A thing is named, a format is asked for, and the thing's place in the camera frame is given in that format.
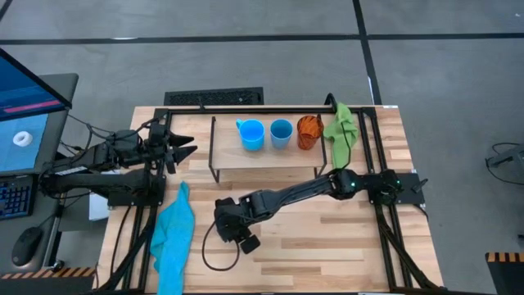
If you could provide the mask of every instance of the wooden tabletop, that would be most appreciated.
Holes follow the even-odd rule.
[[[388,167],[397,172],[411,171],[413,163],[399,109],[376,109]],[[154,107],[135,108],[131,129],[136,129],[142,122],[151,119],[154,110]],[[221,171],[220,183],[217,184],[208,167],[212,116],[216,116],[217,120],[237,117],[176,115],[173,116],[171,125],[171,130],[176,134],[193,136],[194,144],[198,146],[198,149],[180,164],[175,175],[167,175],[165,201],[159,210],[162,211],[176,199],[178,186],[182,181],[188,183],[196,226],[185,268],[184,292],[388,291],[375,213],[368,203],[365,191],[343,202],[329,196],[319,196],[285,206],[272,219],[251,226],[251,231],[257,234],[261,246],[249,255],[241,253],[237,266],[226,272],[207,269],[201,259],[201,246],[204,234],[214,219],[216,199],[237,198],[263,188],[281,189],[314,177],[311,169],[304,168],[224,170]],[[329,125],[333,117],[322,115],[324,125]],[[370,122],[366,125],[375,167],[379,167]],[[147,131],[143,130],[140,134],[145,138]],[[326,149],[328,165],[325,171],[330,171],[331,145],[328,141]],[[367,173],[360,139],[353,147],[348,168],[359,174]],[[429,279],[436,284],[442,284],[426,217],[414,206],[399,205],[397,208],[406,250]],[[109,216],[98,262],[101,283],[109,277],[111,255],[125,209],[117,208]],[[133,208],[124,224],[120,245],[116,249],[116,266],[129,249],[134,212]],[[395,251],[391,252],[397,284],[402,286],[398,257]],[[208,262],[216,267],[229,266],[235,258],[235,253],[235,245],[222,242],[213,229],[206,244]],[[139,253],[135,261],[141,260],[142,253]],[[146,293],[154,293],[157,289],[159,275],[152,267],[153,261],[152,257]],[[140,263],[135,263],[132,287],[138,285],[139,267]]]

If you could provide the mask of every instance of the cable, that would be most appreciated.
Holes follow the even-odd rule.
[[[70,150],[70,146],[65,144],[63,141],[60,141],[60,144],[62,145],[62,147],[64,147],[64,149],[67,151],[67,152],[70,152],[73,156],[76,155],[76,152],[73,152]]]
[[[71,158],[71,160],[69,161],[69,163],[67,163],[67,164],[61,164],[61,165],[59,165],[59,166],[51,166],[51,167],[47,168],[46,170],[42,171],[42,172],[38,175],[38,186],[40,187],[40,190],[42,191],[42,193],[44,193],[46,196],[48,196],[48,197],[50,197],[50,198],[61,199],[60,197],[54,197],[54,196],[52,196],[51,193],[49,193],[49,192],[47,192],[47,191],[45,190],[45,188],[41,185],[41,183],[42,183],[42,177],[43,177],[43,176],[44,176],[48,171],[50,171],[50,170],[53,170],[53,169],[55,169],[55,168],[62,167],[62,166],[70,166],[70,165],[72,165],[73,163],[75,163],[76,161],[80,160],[80,159],[85,155],[86,151],[88,150],[89,145],[91,144],[91,139],[92,139],[92,138],[93,138],[93,135],[92,135],[91,133],[89,133],[88,142],[86,143],[84,150],[83,150],[83,151],[82,151],[78,156]]]
[[[496,152],[496,153],[500,154],[500,152],[498,152],[495,149],[495,147],[498,147],[498,146],[501,146],[501,145],[520,145],[520,143],[496,143],[496,144],[491,146],[491,149],[493,150],[493,152]]]
[[[506,184],[516,184],[516,185],[524,185],[524,183],[518,183],[518,182],[515,182],[515,181],[510,181],[510,180],[506,180],[506,179],[501,179],[499,176],[495,175],[495,173],[493,173],[493,171],[491,171],[491,168],[490,168],[490,165],[488,165],[488,161],[491,160],[493,157],[489,157],[486,159],[486,169],[488,170],[488,172],[490,172],[491,175],[493,175],[493,177],[495,177],[496,179],[506,183]]]
[[[349,164],[350,164],[350,157],[351,157],[351,146],[350,146],[350,142],[347,140],[347,137],[346,137],[346,129],[344,128],[344,122],[341,122],[341,126],[342,126],[342,133],[344,134],[344,139],[346,140],[346,145],[347,145],[347,148],[350,149],[350,153],[347,155],[347,163],[341,168],[341,169],[345,169]]]
[[[133,135],[135,135],[135,134],[138,134],[138,132],[140,132],[140,130],[142,130],[142,129],[144,129],[144,128],[147,128],[148,125],[149,125],[150,123],[152,123],[152,122],[154,122],[154,121],[158,121],[158,120],[162,119],[162,117],[164,117],[164,116],[165,116],[165,114],[164,114],[164,115],[161,115],[161,116],[158,116],[158,117],[154,117],[154,118],[152,118],[152,119],[150,119],[150,120],[147,120],[147,121],[143,122],[143,123],[140,125],[140,127],[138,127],[138,129],[134,130],[134,131],[131,132],[130,134],[126,134],[126,135],[124,135],[124,136],[120,136],[120,137],[115,137],[115,138],[113,138],[113,140],[121,140],[121,139],[124,139],[124,138],[131,137],[131,136],[133,136]]]
[[[98,288],[98,261],[97,261],[97,264],[95,264],[95,280],[97,281],[96,288]]]
[[[228,213],[228,215],[231,215],[231,216],[236,216],[236,217],[241,217],[241,218],[245,218],[247,220],[251,220],[251,221],[257,221],[257,219],[255,218],[251,218],[249,216],[241,216],[241,215],[236,215],[236,214],[230,214]],[[216,220],[213,221],[213,223],[211,224],[211,226],[207,229],[206,231],[206,234],[204,235],[204,240],[202,241],[202,260],[204,261],[204,264],[210,269],[210,270],[215,270],[215,271],[227,271],[227,270],[231,270],[233,267],[235,267],[235,265],[237,264],[238,262],[238,258],[240,258],[240,247],[238,246],[238,242],[235,241],[235,244],[237,245],[237,257],[235,258],[235,261],[229,266],[229,267],[226,267],[226,268],[217,268],[217,267],[213,267],[211,266],[207,260],[206,260],[206,241],[207,241],[207,236],[210,234],[210,231],[211,229],[213,229],[213,226],[216,225]]]
[[[206,241],[207,241],[207,236],[210,234],[210,231],[211,231],[211,229],[213,229],[213,226],[215,226],[215,224],[216,224],[216,221],[213,221],[211,226],[207,229],[206,235],[204,235],[204,240],[202,241],[202,260],[204,261],[204,264],[210,270],[214,270],[214,271],[228,271],[228,270],[231,270],[233,267],[235,267],[235,265],[238,263],[238,258],[240,258],[240,247],[238,246],[238,242],[237,241],[235,241],[235,244],[237,245],[237,257],[235,258],[235,261],[230,266],[225,267],[225,268],[213,267],[206,260]]]
[[[113,249],[113,256],[111,257],[111,268],[109,271],[111,272],[111,275],[113,275],[113,268],[115,266],[115,256],[116,256],[116,249],[118,249],[118,243],[120,241],[120,235],[122,234],[122,228],[124,228],[125,220],[128,218],[129,210],[131,210],[131,206],[128,206],[128,209],[124,213],[124,217],[122,218],[122,221],[120,222],[120,227],[118,228],[118,233],[116,234],[116,242],[115,242],[115,248]]]
[[[70,204],[68,204],[67,206],[64,207],[64,209],[62,209],[63,211],[71,206],[73,206],[73,204],[75,204],[79,199],[81,199],[82,197],[84,196],[87,196],[89,195],[90,193],[85,193],[85,194],[80,194],[80,195],[77,195],[77,196],[72,196],[72,197],[63,197],[63,198],[59,198],[61,200],[66,200],[68,198],[73,198],[73,197],[77,197],[76,200],[74,200],[73,202],[71,202]],[[56,212],[51,214],[50,216],[48,216],[45,220],[43,220],[37,227],[40,227],[42,226],[44,223],[46,223],[46,221],[48,221],[50,218],[54,217],[56,215]]]
[[[82,124],[84,124],[84,125],[86,125],[86,126],[87,126],[87,125],[91,126],[91,128],[93,128],[93,129],[100,130],[100,131],[103,131],[103,132],[107,132],[108,134],[112,134],[112,133],[114,133],[114,132],[112,132],[112,131],[105,130],[105,129],[102,129],[102,128],[100,128],[100,127],[96,127],[96,126],[93,126],[93,125],[91,125],[91,124],[89,124],[89,123],[86,123],[86,122],[82,121],[81,119],[79,119],[79,118],[77,118],[77,117],[75,117],[75,116],[73,116],[73,115],[71,115],[71,114],[67,114],[67,115],[68,115],[69,117],[71,117],[72,119],[77,120],[79,123],[82,123]]]
[[[422,212],[426,216],[426,219],[429,220],[429,215],[427,214],[426,210],[424,210],[424,208],[422,208],[419,204],[413,204],[413,206],[419,209],[420,212]]]
[[[72,198],[76,198],[76,197],[84,197],[84,196],[87,196],[89,195],[91,192],[88,192],[88,193],[80,193],[80,194],[77,194],[77,195],[74,195],[74,196],[68,196],[68,197],[55,197],[55,196],[52,196],[51,194],[46,194],[46,196],[50,197],[51,199],[55,199],[55,200],[68,200],[68,199],[72,199]]]

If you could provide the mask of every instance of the blue towel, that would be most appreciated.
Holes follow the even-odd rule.
[[[176,201],[159,214],[151,241],[151,254],[156,258],[155,270],[160,274],[158,295],[182,294],[183,268],[194,229],[189,187],[182,182]]]

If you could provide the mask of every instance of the black keyboard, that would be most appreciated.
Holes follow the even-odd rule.
[[[35,193],[32,175],[0,178],[0,220],[30,216]]]
[[[261,87],[231,88],[196,91],[168,92],[165,106],[231,106],[263,105],[264,90]]]

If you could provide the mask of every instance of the monitor screen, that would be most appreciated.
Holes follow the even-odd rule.
[[[0,121],[70,107],[60,94],[0,49]]]

